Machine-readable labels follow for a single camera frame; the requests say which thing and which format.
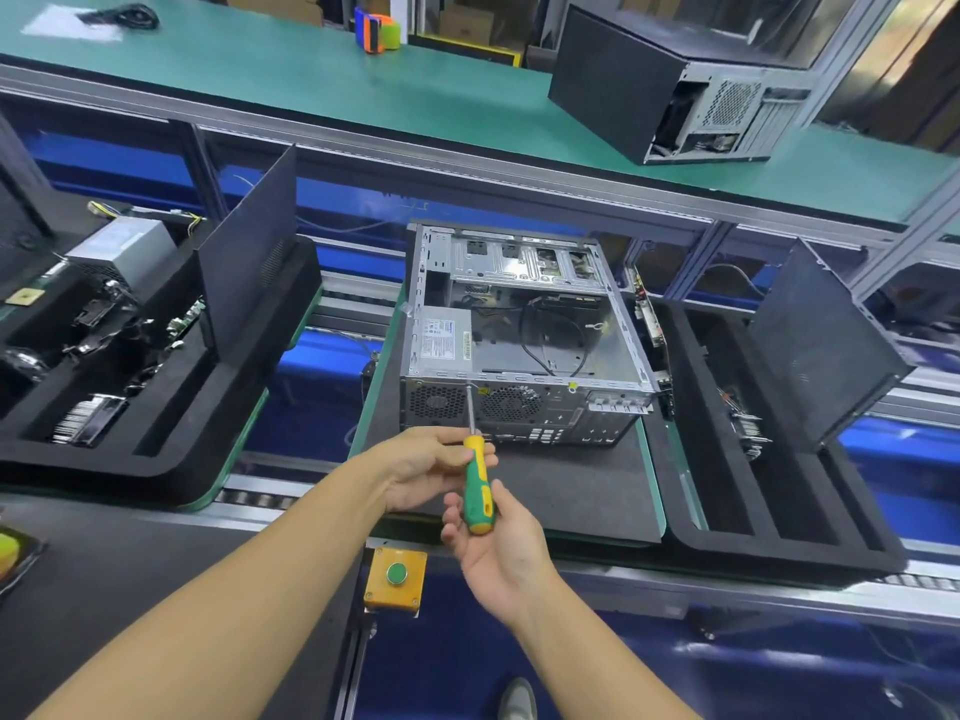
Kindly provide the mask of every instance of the power supply label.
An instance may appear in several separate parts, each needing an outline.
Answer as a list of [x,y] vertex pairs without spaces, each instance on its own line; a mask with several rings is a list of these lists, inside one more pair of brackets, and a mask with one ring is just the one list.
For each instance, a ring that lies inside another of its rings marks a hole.
[[423,320],[423,358],[455,359],[452,320],[425,318]]

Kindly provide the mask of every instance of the screwdriver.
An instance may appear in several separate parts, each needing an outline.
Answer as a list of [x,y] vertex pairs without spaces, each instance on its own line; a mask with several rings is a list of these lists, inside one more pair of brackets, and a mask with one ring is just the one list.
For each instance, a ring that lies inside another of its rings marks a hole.
[[466,489],[463,491],[463,520],[474,536],[483,536],[494,528],[494,494],[487,481],[484,461],[484,438],[477,433],[474,418],[474,386],[466,385],[466,414],[470,420],[470,436],[463,446],[473,450],[473,459],[466,466]]

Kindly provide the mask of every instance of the shoe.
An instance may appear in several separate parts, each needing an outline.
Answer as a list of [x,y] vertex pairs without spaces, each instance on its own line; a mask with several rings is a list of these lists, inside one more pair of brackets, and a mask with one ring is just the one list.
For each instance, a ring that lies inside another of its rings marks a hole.
[[503,691],[497,720],[537,720],[534,688],[523,677],[515,678]]

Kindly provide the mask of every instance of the green button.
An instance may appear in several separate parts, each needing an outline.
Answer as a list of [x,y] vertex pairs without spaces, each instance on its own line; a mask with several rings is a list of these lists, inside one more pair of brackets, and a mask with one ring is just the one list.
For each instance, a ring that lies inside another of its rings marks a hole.
[[387,581],[399,586],[407,580],[407,567],[403,563],[391,563],[387,569]]

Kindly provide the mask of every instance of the screwdriver handle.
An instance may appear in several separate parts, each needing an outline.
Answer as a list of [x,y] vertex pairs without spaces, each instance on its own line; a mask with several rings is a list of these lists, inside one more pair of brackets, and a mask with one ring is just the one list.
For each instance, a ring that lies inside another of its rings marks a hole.
[[466,466],[466,489],[463,491],[463,519],[474,536],[483,536],[494,528],[494,494],[487,481],[483,435],[470,435],[463,446],[473,450],[473,459]]

